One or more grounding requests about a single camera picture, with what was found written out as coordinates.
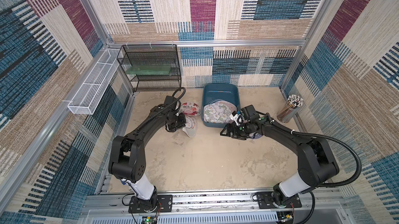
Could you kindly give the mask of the white cat coaster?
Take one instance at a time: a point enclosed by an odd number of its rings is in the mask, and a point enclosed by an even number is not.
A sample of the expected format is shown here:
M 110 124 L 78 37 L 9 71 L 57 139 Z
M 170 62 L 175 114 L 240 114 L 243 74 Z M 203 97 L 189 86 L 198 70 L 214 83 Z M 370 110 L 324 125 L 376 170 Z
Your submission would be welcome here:
M 186 116 L 186 123 L 182 130 L 188 137 L 193 138 L 197 131 L 197 120 L 194 117 Z

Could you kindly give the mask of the red rose floral coaster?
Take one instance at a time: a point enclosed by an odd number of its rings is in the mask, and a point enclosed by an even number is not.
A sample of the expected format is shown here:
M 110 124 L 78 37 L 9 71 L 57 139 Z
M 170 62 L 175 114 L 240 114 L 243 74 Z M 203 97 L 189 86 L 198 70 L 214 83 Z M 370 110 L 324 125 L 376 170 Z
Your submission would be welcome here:
M 185 102 L 181 105 L 180 111 L 186 115 L 191 117 L 197 117 L 201 114 L 201 108 L 198 104 L 193 102 Z

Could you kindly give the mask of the white green floral coaster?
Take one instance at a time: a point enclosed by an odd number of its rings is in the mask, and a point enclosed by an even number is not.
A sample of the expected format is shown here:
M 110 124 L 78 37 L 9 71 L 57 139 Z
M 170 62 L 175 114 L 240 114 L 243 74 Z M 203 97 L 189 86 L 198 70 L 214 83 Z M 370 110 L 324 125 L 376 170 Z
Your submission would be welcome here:
M 237 107 L 224 100 L 208 104 L 203 110 L 203 119 L 207 123 L 225 124 L 231 122 L 230 115 L 237 111 Z

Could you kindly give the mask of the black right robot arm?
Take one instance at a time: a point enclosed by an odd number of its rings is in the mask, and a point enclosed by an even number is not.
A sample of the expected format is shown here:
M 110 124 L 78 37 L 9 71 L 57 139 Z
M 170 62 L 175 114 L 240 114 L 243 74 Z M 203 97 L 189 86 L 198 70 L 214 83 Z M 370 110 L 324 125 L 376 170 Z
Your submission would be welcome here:
M 297 171 L 288 179 L 276 184 L 270 195 L 276 208 L 284 208 L 298 194 L 312 192 L 316 188 L 334 188 L 355 182 L 362 172 L 362 162 L 355 150 L 345 142 L 321 134 L 298 132 L 277 122 L 268 113 L 255 110 L 253 105 L 234 111 L 221 131 L 221 136 L 247 140 L 255 135 L 271 138 L 297 155 Z M 354 174 L 343 181 L 329 183 L 338 175 L 339 165 L 329 145 L 332 141 L 341 145 L 353 156 Z

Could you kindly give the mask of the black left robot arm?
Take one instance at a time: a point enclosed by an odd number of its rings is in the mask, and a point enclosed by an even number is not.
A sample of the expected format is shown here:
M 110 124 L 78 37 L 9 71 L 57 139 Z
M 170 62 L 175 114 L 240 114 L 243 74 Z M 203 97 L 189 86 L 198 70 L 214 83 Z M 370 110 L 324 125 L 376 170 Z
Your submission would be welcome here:
M 186 89 L 180 87 L 164 102 L 153 107 L 148 117 L 132 132 L 117 136 L 112 141 L 108 172 L 127 183 L 134 191 L 136 200 L 151 209 L 158 205 L 158 192 L 145 175 L 145 147 L 156 132 L 165 128 L 176 132 L 186 125 L 186 117 L 180 113 L 180 99 Z

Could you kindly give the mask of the teal plastic storage box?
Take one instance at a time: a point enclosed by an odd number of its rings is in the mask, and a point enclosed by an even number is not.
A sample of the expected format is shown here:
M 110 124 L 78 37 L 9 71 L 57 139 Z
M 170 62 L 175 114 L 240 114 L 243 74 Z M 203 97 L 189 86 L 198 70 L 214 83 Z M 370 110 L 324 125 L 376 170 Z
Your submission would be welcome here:
M 238 111 L 241 109 L 239 90 L 235 85 L 218 84 L 218 83 L 207 84 L 203 90 L 202 112 L 201 112 L 201 118 L 206 127 L 213 127 L 213 128 L 225 127 L 225 124 L 223 123 L 207 122 L 205 121 L 204 118 L 204 111 L 205 111 L 204 107 L 206 105 L 219 101 L 226 101 L 232 103 L 236 107 L 236 110 Z

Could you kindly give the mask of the purple space bunny coaster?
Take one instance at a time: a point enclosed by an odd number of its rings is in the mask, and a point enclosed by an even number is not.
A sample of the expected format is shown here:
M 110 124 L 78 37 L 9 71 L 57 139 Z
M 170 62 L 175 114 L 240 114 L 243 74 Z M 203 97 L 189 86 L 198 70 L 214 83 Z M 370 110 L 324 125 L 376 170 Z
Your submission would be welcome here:
M 259 139 L 259 138 L 261 138 L 262 137 L 262 135 L 261 134 L 259 134 L 259 133 L 252 133 L 251 135 L 250 135 L 250 139 Z

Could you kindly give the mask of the clear cup of pencils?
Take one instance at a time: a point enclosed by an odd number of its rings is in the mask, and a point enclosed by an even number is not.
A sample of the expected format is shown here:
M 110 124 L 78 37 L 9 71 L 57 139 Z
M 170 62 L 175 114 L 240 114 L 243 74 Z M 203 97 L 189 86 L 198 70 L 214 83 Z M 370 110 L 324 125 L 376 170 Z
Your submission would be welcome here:
M 290 95 L 287 98 L 284 108 L 277 114 L 280 122 L 288 123 L 298 110 L 303 106 L 303 98 L 299 95 Z

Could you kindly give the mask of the green board on shelf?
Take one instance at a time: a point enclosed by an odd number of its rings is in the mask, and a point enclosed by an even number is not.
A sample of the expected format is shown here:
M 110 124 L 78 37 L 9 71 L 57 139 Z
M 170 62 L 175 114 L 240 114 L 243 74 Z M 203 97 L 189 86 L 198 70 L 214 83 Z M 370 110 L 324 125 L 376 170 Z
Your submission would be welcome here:
M 125 73 L 129 75 L 168 75 L 170 71 L 170 65 L 141 65 L 132 66 Z

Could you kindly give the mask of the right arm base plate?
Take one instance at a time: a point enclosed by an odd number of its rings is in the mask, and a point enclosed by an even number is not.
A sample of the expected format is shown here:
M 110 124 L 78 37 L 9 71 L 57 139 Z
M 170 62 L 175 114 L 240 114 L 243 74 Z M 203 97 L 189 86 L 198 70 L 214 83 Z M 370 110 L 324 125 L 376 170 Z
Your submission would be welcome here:
M 256 192 L 252 200 L 258 203 L 260 209 L 277 209 L 277 208 L 301 208 L 299 196 L 296 194 L 293 197 L 286 197 L 280 193 L 273 191 Z

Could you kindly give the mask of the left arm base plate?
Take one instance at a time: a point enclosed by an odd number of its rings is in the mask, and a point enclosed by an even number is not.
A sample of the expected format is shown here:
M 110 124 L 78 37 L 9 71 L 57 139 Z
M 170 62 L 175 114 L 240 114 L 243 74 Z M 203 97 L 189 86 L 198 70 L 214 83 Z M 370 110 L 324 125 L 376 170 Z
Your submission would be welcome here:
M 173 195 L 166 194 L 142 200 L 132 197 L 129 202 L 128 212 L 130 214 L 141 213 L 170 213 L 172 211 Z

